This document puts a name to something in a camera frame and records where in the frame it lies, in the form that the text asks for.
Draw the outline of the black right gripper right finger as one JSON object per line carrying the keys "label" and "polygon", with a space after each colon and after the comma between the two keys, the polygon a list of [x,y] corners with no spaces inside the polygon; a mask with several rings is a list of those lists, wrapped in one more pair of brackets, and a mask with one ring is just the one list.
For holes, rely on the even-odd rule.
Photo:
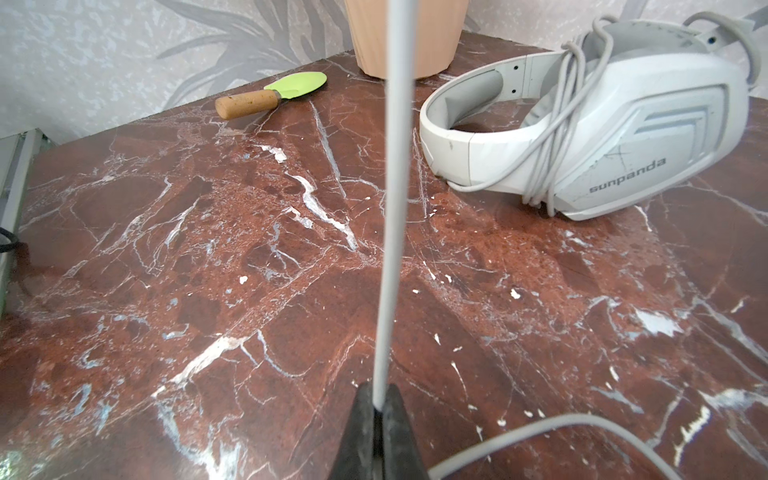
{"label": "black right gripper right finger", "polygon": [[387,480],[429,478],[399,388],[390,384],[380,417],[380,458]]}

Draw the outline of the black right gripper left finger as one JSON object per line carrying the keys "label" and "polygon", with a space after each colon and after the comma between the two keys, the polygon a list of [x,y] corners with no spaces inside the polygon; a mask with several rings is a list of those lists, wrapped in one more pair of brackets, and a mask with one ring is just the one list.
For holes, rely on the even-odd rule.
{"label": "black right gripper left finger", "polygon": [[374,431],[372,387],[363,383],[357,388],[328,480],[373,478]]}

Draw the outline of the white headphones pair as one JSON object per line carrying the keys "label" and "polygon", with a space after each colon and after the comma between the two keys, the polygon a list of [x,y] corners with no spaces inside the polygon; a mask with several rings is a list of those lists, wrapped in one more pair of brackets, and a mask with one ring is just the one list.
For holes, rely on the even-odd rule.
{"label": "white headphones pair", "polygon": [[431,170],[454,190],[515,194],[577,221],[690,179],[741,140],[767,12],[696,19],[712,29],[603,16],[560,52],[451,80],[420,112]]}

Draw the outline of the peach flower pot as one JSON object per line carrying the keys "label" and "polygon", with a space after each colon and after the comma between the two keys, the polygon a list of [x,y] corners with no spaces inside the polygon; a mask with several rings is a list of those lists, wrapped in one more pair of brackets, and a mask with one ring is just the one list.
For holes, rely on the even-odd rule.
{"label": "peach flower pot", "polygon": [[[418,3],[415,25],[414,77],[436,75],[454,59],[468,10],[468,0]],[[346,0],[345,7],[358,67],[367,75],[386,77],[386,1]]]}

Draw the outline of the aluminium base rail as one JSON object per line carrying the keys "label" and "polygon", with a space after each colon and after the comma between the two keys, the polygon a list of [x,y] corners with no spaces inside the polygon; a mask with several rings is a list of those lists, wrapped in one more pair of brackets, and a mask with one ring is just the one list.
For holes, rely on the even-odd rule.
{"label": "aluminium base rail", "polygon": [[40,152],[43,133],[28,130],[1,139],[1,311],[4,311],[10,269],[20,247],[18,225],[28,176]]}

